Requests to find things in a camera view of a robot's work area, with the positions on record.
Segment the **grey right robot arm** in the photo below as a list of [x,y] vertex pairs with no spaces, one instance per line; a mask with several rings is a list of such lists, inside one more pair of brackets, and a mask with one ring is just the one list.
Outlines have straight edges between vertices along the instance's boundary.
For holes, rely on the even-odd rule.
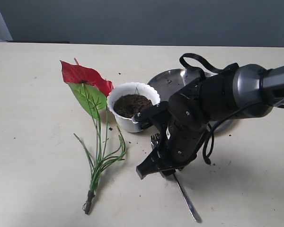
[[140,178],[153,173],[171,175],[202,152],[210,164],[214,131],[231,119],[261,118],[273,107],[284,109],[284,66],[265,69],[233,64],[219,74],[199,77],[163,101],[138,113],[143,128],[155,126],[157,146],[137,166]]

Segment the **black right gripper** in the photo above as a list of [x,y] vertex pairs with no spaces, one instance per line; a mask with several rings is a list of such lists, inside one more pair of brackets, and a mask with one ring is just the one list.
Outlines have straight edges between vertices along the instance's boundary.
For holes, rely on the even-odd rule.
[[160,141],[136,167],[139,178],[158,172],[167,178],[193,161],[207,135],[207,124],[208,118],[196,97],[173,94],[167,108],[156,117]]

